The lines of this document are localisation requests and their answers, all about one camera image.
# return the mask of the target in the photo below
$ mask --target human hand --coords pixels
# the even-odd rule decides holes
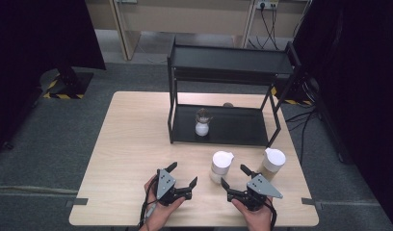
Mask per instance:
[[[145,193],[147,193],[148,188],[153,182],[155,175],[151,177],[147,183],[144,185]],[[149,218],[147,218],[144,222],[144,225],[140,228],[139,231],[157,231],[161,229],[169,219],[170,215],[173,211],[175,211],[184,201],[184,197],[180,197],[176,199],[171,205],[164,206],[160,204],[154,194],[154,185],[151,185],[151,190],[148,193],[148,200],[147,200],[147,210],[149,211],[153,206],[155,206],[154,211],[151,213]]]
[[[268,205],[272,205],[272,198],[269,196],[266,203]],[[247,226],[249,231],[270,231],[271,230],[271,218],[272,211],[267,207],[263,206],[261,209],[257,211],[248,210],[245,205],[237,200],[232,199],[232,204],[241,212],[244,216],[245,221],[247,222]]]

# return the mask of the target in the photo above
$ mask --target wall socket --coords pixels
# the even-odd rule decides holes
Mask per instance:
[[[276,10],[278,5],[278,0],[259,0],[256,5],[256,9],[262,9],[262,3],[265,4],[265,10]]]

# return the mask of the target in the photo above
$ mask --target black metal shelf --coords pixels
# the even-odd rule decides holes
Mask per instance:
[[[215,115],[205,137],[200,137],[195,132],[196,111],[201,108]],[[184,142],[261,146],[268,144],[263,114],[259,109],[178,104],[175,108],[172,135],[174,141]]]
[[[295,64],[299,65],[292,65],[292,57],[296,61]],[[284,51],[266,51],[181,45],[176,44],[174,39],[168,55],[170,142],[271,146],[280,131],[277,110],[281,103],[275,105],[271,88],[278,74],[291,76],[286,84],[286,88],[289,88],[289,84],[293,82],[290,79],[293,79],[292,76],[295,76],[298,67],[300,62],[291,43]],[[258,85],[268,86],[268,90],[260,108],[185,105],[178,103],[178,81]],[[268,99],[271,101],[276,127],[270,138],[263,117]],[[207,109],[214,117],[205,137],[195,132],[196,113],[201,108]]]

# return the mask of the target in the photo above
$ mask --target black fabric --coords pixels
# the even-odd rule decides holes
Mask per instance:
[[[303,70],[393,222],[393,0],[315,0],[308,16],[294,42]]]
[[[105,69],[85,1],[0,1],[0,147],[40,76],[71,66]]]

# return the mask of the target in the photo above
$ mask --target shelf bottom tray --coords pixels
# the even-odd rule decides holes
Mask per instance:
[[[212,115],[208,135],[196,133],[196,113],[205,108]],[[253,108],[227,108],[178,104],[172,125],[173,141],[267,146],[263,113]]]

